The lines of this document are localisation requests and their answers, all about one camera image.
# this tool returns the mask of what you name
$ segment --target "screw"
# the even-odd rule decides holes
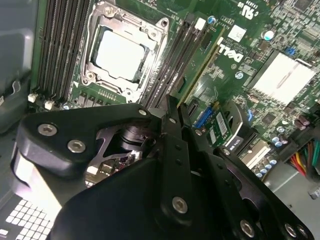
[[[308,238],[308,235],[306,233],[306,231],[304,230],[304,228],[300,225],[297,226],[299,232],[307,239]]]
[[[174,120],[173,118],[171,118],[171,117],[169,117],[169,120],[170,120],[170,122],[172,122],[172,123],[174,123],[174,124],[176,124],[177,122],[176,122],[176,120]]]
[[[236,79],[242,79],[244,77],[244,73],[242,71],[238,71],[234,76]]]
[[[86,150],[86,145],[80,140],[71,140],[68,149],[74,154],[81,154]]]
[[[172,206],[180,214],[185,214],[188,211],[188,205],[186,201],[179,196],[175,196],[172,199]]]
[[[167,22],[166,20],[163,20],[163,21],[161,22],[161,25],[162,25],[163,27],[167,26],[167,24],[168,24],[168,22]]]
[[[202,132],[201,132],[200,130],[196,129],[196,130],[194,130],[194,131],[195,131],[195,133],[196,133],[197,135],[202,136]]]
[[[110,15],[114,12],[114,8],[112,6],[107,6],[104,8],[104,12],[105,14]]]
[[[45,123],[38,126],[38,132],[41,135],[50,137],[55,135],[58,132],[58,130],[55,126]]]
[[[230,152],[229,152],[227,149],[222,149],[222,152],[223,152],[225,155],[227,155],[227,156],[230,155]]]
[[[240,227],[242,231],[250,238],[253,238],[255,236],[254,228],[250,225],[250,223],[246,220],[240,221]]]
[[[90,79],[90,80],[95,77],[94,73],[91,71],[88,71],[85,76],[87,79]]]
[[[297,236],[296,231],[293,229],[293,227],[290,224],[286,223],[284,225],[284,227],[285,227],[285,230],[288,232],[288,234],[290,234],[291,237],[295,238]]]
[[[142,110],[142,109],[139,110],[139,113],[140,113],[141,115],[143,115],[143,116],[147,115],[146,111],[144,111],[144,110]]]

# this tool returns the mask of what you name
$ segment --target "metal panel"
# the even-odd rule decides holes
[[[0,1],[0,96],[31,69],[37,13],[38,0]],[[28,93],[26,83],[0,106],[0,133],[21,118]]]

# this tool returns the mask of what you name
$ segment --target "green circuit board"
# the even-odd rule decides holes
[[[270,134],[280,126],[285,128],[286,134],[292,133],[296,129],[293,120],[301,113],[309,115],[309,109],[320,99],[318,0],[117,0],[116,4],[153,24],[163,17],[169,19],[163,59],[169,54],[181,22],[188,13],[205,20],[210,16],[215,18],[214,23],[207,23],[207,36],[203,40],[206,42],[198,46],[183,73],[183,85],[170,91],[180,104],[188,104],[194,98],[199,101],[199,108],[191,118],[193,123],[210,103],[220,102],[223,108],[226,101],[232,99],[247,113],[251,125],[261,137],[270,141]],[[37,84],[46,7],[47,1],[41,1],[31,89]],[[274,37],[263,39],[266,31],[273,31]],[[304,61],[315,72],[312,80],[291,101],[293,111],[290,114],[284,111],[286,106],[259,93],[254,94],[258,101],[252,101],[250,94],[253,91],[249,86],[274,51],[288,56],[288,48],[294,49],[290,58]],[[82,93],[100,100],[103,105],[126,102],[125,97],[99,85],[83,85],[80,61],[77,61],[66,102],[68,109],[81,107],[78,98]]]

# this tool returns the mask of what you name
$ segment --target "ventilation grille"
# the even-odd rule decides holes
[[[54,224],[41,208],[24,199],[5,221],[23,227],[16,240],[46,240]]]

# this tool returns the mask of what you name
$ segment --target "blue connector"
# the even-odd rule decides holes
[[[211,106],[208,106],[204,112],[201,114],[201,117],[198,119],[198,121],[195,123],[194,127],[199,129],[201,128],[207,121],[207,119],[213,114],[213,109]]]

